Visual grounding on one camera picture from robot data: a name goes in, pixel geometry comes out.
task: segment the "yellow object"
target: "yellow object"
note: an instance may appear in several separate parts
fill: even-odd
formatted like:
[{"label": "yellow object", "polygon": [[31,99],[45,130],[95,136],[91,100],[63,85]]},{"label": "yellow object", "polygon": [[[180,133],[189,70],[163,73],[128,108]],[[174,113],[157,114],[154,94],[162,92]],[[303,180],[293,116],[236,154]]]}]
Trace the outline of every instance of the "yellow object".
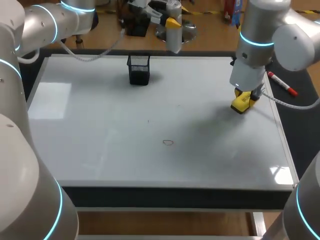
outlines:
[{"label": "yellow object", "polygon": [[169,17],[165,22],[165,27],[168,29],[179,29],[181,24],[178,23],[174,18]]},{"label": "yellow object", "polygon": [[231,108],[239,114],[243,114],[250,108],[250,91],[244,91],[231,103]]},{"label": "yellow object", "polygon": [[231,108],[239,114],[243,114],[249,108],[251,108],[258,100],[251,95],[251,91],[240,91],[239,89],[234,89],[234,94],[236,96],[235,100],[231,103]]},{"label": "yellow object", "polygon": [[182,6],[182,10],[186,11],[187,13],[189,13],[189,11],[184,6]]},{"label": "yellow object", "polygon": [[304,12],[305,12],[306,14],[316,14],[316,12],[311,11],[311,10],[304,10]]},{"label": "yellow object", "polygon": [[235,94],[235,97],[239,97],[240,94],[242,94],[242,91],[240,91],[238,88],[235,88],[234,89],[234,94]]}]

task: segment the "small mark on table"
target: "small mark on table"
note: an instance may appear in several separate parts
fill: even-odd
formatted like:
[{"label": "small mark on table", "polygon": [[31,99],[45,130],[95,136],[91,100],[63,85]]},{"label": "small mark on table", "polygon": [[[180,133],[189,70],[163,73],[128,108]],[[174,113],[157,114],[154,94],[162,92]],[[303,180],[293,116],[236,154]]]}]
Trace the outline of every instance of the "small mark on table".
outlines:
[{"label": "small mark on table", "polygon": [[171,141],[171,140],[163,140],[163,144],[164,145],[167,145],[167,146],[171,146],[174,144],[174,141]]}]

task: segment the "blue led ring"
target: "blue led ring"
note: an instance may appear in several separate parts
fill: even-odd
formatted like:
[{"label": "blue led ring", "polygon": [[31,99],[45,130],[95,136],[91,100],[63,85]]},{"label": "blue led ring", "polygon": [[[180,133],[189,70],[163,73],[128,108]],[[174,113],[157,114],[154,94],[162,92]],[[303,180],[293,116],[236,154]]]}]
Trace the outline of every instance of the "blue led ring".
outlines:
[{"label": "blue led ring", "polygon": [[66,8],[68,9],[72,9],[72,10],[75,10],[75,11],[78,11],[78,12],[83,12],[83,13],[92,13],[94,12],[96,9],[93,8],[93,9],[81,9],[81,8],[77,8],[77,7],[74,7],[74,6],[70,6],[68,4],[65,4],[63,1],[61,1],[61,4],[63,6],[65,6]]},{"label": "blue led ring", "polygon": [[10,68],[12,68],[12,69],[19,75],[20,79],[22,79],[21,74],[20,74],[20,72],[18,71],[18,69],[17,69],[15,66],[13,66],[11,63],[9,63],[9,62],[7,62],[7,61],[5,61],[5,60],[2,60],[2,59],[0,59],[0,63],[3,63],[3,64],[5,64],[5,65],[8,65]]},{"label": "blue led ring", "polygon": [[247,42],[248,44],[251,44],[251,45],[254,45],[254,46],[269,47],[269,46],[274,45],[273,42],[271,42],[271,43],[257,43],[257,42],[250,41],[250,40],[246,39],[246,38],[242,35],[241,32],[240,32],[240,37],[241,37],[245,42]]},{"label": "blue led ring", "polygon": [[56,216],[56,219],[54,221],[54,224],[52,225],[50,231],[48,232],[48,234],[45,236],[45,238],[43,240],[48,240],[50,238],[50,236],[52,235],[52,233],[54,232],[58,222],[59,222],[59,219],[60,219],[60,215],[61,215],[61,212],[62,212],[62,191],[61,191],[61,187],[59,185],[59,183],[57,182],[57,180],[55,180],[56,184],[58,185],[58,188],[59,188],[59,192],[60,192],[60,206],[59,206],[59,211],[58,211],[58,214]]},{"label": "blue led ring", "polygon": [[57,22],[55,20],[55,17],[52,15],[52,13],[46,9],[44,6],[41,6],[41,5],[33,5],[33,7],[39,7],[39,8],[42,8],[43,10],[45,10],[52,18],[53,22],[54,22],[54,26],[55,26],[55,36],[52,40],[51,43],[53,43],[56,39],[57,39],[57,36],[58,36],[58,25],[57,25]]},{"label": "blue led ring", "polygon": [[316,232],[311,228],[311,226],[308,224],[305,216],[303,215],[302,211],[301,211],[301,208],[300,208],[300,204],[299,204],[299,195],[298,195],[298,192],[299,192],[299,185],[296,189],[296,205],[298,207],[298,211],[299,211],[299,214],[302,218],[302,221],[304,222],[304,224],[306,225],[306,227],[309,229],[309,231],[313,234],[313,236],[317,239],[317,240],[320,240],[320,236],[318,234],[316,234]]}]

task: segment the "wooden floor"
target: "wooden floor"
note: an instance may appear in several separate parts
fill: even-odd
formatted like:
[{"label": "wooden floor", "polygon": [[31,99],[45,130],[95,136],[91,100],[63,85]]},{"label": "wooden floor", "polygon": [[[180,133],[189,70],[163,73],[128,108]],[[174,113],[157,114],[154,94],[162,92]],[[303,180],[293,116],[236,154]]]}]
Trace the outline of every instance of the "wooden floor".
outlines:
[{"label": "wooden floor", "polygon": [[[39,2],[57,0],[20,0],[24,6]],[[196,0],[192,6],[187,0],[183,5],[190,11],[221,11],[222,0]],[[292,0],[295,10],[320,10],[319,0]],[[318,14],[305,15],[311,20],[320,19]],[[197,38],[183,46],[183,51],[235,51],[238,32],[227,26],[221,15],[186,15],[198,28]],[[88,49],[107,49],[119,37],[120,28],[114,14],[101,14],[98,27],[82,38]],[[146,37],[126,36],[116,47],[125,50],[165,50],[165,44],[154,36],[151,26]],[[67,40],[70,48],[75,48],[75,39]],[[318,93],[320,93],[320,63],[309,67],[308,72]],[[269,227],[278,212],[264,214]],[[248,215],[244,212],[79,212],[80,234],[110,235],[226,235],[248,236],[252,234]]]}]

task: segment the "yellow and black tape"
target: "yellow and black tape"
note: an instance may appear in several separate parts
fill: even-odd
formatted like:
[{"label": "yellow and black tape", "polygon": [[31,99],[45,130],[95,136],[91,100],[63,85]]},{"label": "yellow and black tape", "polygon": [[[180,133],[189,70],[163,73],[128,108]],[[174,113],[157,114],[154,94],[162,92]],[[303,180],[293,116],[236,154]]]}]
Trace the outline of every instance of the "yellow and black tape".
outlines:
[{"label": "yellow and black tape", "polygon": [[[99,9],[97,7],[96,12],[98,14],[116,14],[117,12],[115,10],[105,10],[105,9]],[[320,14],[320,10],[296,10],[298,14]],[[223,11],[188,11],[184,7],[182,8],[182,14],[183,15],[223,15]]]},{"label": "yellow and black tape", "polygon": [[320,14],[319,10],[297,10],[296,11],[298,14]]}]

